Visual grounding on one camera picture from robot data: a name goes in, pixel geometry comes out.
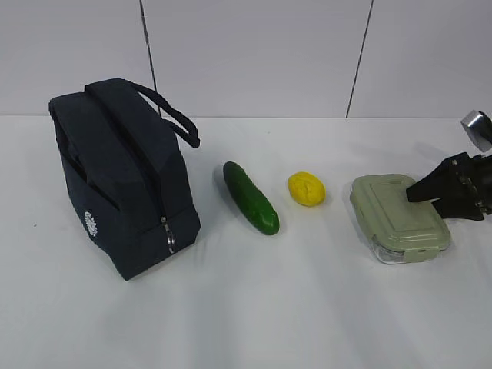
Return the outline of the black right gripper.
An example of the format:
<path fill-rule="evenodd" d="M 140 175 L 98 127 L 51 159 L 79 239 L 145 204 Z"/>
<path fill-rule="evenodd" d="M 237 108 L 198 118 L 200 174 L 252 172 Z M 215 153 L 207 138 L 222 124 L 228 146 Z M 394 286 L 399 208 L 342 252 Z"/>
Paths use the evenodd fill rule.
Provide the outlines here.
<path fill-rule="evenodd" d="M 443 219 L 482 221 L 491 215 L 491 156 L 445 158 L 407 190 L 409 202 L 432 201 Z"/>

